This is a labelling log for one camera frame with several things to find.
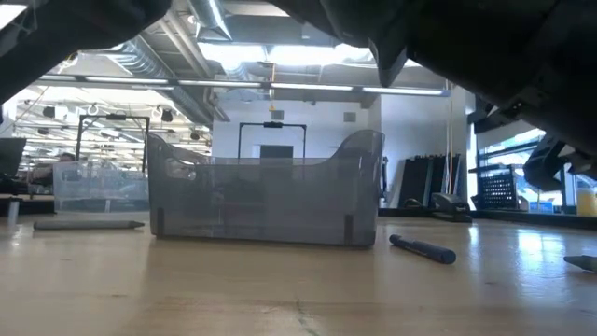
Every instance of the metal frame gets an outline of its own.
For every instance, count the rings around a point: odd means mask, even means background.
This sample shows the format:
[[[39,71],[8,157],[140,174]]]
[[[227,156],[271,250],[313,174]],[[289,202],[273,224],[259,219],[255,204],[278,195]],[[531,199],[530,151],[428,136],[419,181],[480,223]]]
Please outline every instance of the metal frame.
[[[85,127],[85,125],[83,124],[83,121],[85,121],[85,119],[94,119],[93,122],[95,122],[95,120],[97,119],[106,119],[106,120],[119,120],[119,121],[125,121],[127,119],[141,119],[141,120],[145,120],[146,121],[146,129],[144,131],[144,139],[143,139],[143,162],[141,165],[141,172],[144,173],[146,171],[146,161],[147,161],[147,136],[149,135],[149,122],[150,122],[150,118],[149,117],[129,117],[129,116],[124,116],[124,115],[115,115],[115,114],[110,114],[110,115],[105,115],[105,116],[90,116],[90,115],[82,115],[78,117],[78,132],[76,134],[76,151],[75,151],[75,160],[78,161],[80,158],[80,154],[81,154],[81,139],[83,137],[83,132],[87,131],[87,129],[90,127]],[[106,126],[106,128],[109,129],[113,129],[118,131],[118,129],[120,129],[119,127],[109,127]]]
[[[237,158],[241,158],[241,144],[243,143],[243,127],[244,126],[263,126],[263,128],[284,128],[284,127],[300,127],[303,131],[302,137],[302,158],[305,159],[307,149],[307,125],[305,124],[285,124],[282,122],[241,122],[239,124],[239,148]]]

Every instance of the storage bin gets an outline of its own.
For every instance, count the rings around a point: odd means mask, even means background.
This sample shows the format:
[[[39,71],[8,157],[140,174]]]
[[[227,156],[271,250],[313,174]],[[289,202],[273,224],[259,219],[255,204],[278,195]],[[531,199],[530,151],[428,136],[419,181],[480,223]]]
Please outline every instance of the storage bin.
[[[367,246],[375,242],[383,134],[359,131],[327,160],[224,159],[148,139],[158,236]]]
[[[53,165],[56,211],[147,211],[147,178],[140,172],[102,168],[97,162],[59,162]]]

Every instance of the wooden table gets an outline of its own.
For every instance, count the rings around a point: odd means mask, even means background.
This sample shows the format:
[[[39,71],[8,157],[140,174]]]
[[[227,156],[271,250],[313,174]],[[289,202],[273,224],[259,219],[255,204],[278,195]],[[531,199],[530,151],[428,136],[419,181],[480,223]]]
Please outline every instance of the wooden table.
[[[597,255],[594,232],[490,221],[380,219],[368,250],[0,224],[0,335],[594,336],[597,274],[576,254]]]

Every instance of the transparent storage container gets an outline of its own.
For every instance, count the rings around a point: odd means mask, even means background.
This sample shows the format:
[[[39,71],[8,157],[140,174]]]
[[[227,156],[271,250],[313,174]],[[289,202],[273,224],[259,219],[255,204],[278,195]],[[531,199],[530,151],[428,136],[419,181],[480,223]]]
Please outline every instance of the transparent storage container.
[[[53,165],[57,212],[138,212],[149,209],[147,178],[92,161]]]
[[[368,246],[383,134],[359,131],[321,159],[224,159],[148,140],[152,233]]]

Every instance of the person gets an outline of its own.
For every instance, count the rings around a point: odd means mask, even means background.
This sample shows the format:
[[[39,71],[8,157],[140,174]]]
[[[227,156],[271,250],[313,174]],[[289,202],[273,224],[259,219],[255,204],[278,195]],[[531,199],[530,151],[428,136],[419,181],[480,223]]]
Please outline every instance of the person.
[[[58,157],[58,162],[75,161],[75,155],[72,153],[62,153]],[[29,183],[42,186],[51,186],[54,183],[52,164],[38,163],[31,172]]]

